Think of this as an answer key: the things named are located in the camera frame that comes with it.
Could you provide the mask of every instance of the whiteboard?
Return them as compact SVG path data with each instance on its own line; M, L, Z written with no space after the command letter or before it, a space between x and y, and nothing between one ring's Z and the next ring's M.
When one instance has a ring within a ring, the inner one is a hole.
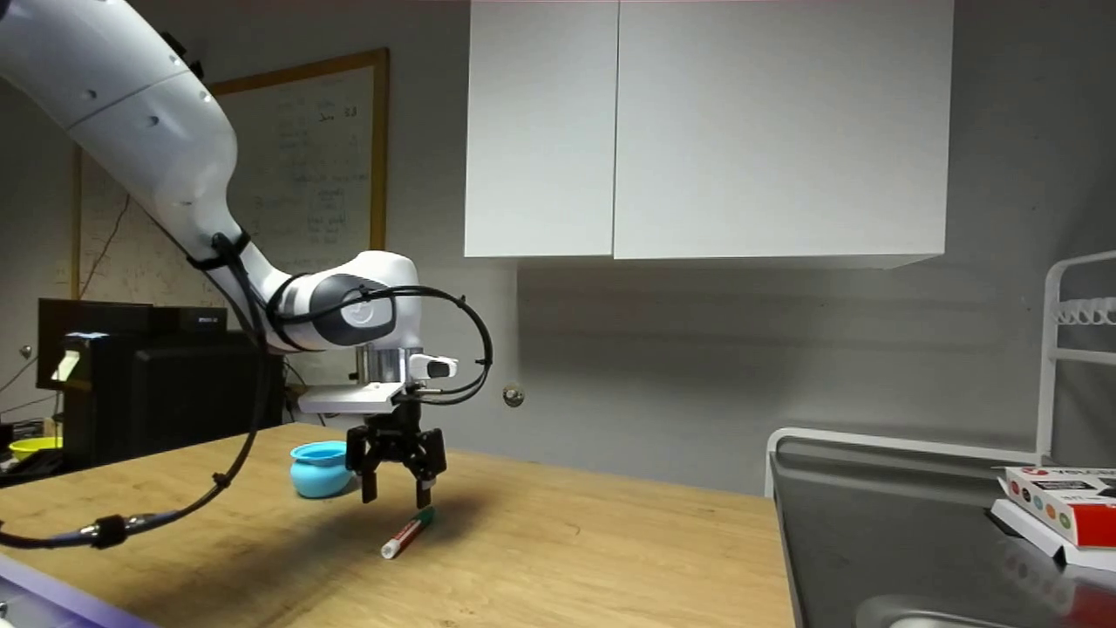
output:
M388 239L388 54L212 87L238 128L231 210L281 269L319 274Z

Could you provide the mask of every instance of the upper cabinet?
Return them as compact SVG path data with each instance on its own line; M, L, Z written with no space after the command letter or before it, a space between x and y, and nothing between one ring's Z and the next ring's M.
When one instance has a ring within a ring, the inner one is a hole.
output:
M469 256L944 252L954 0L475 0Z

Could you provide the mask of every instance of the white wall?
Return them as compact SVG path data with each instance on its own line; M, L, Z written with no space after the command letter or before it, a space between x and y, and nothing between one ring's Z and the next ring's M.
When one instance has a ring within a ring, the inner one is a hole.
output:
M469 294L503 359L475 405L428 412L450 447L756 492L764 439L786 422L1021 439L1035 412L1042 269L1116 245L1105 0L958 3L950 256L874 277L463 261L456 0L168 0L148 16L207 59L211 82L391 45L388 245L427 282ZM0 234L5 377L35 331L33 299L69 291L61 280L69 149L14 95L0 91L0 105L5 148L30 148L0 159L5 219L30 219ZM121 196L87 175L83 210L90 269ZM217 304L137 210L90 298ZM427 310L427 341L475 356L469 325L443 306ZM309 382L347 375L349 356L304 368ZM522 410L498 401L505 384L526 392ZM30 396L26 382L0 392L0 412ZM1082 422L1075 447L1094 435L1108 431Z

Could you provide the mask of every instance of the blue bowl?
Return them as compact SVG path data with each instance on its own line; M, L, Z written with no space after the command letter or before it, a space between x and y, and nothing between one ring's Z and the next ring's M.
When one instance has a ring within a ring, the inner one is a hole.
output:
M349 481L347 439L313 439L291 452L291 484L296 495L328 501L347 492Z

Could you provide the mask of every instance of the cabinet door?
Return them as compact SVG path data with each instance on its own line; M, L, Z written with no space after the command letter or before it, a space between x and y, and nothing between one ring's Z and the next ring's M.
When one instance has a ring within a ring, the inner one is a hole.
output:
M622 0L618 258L944 252L954 0Z
M475 0L463 256L612 256L618 3Z

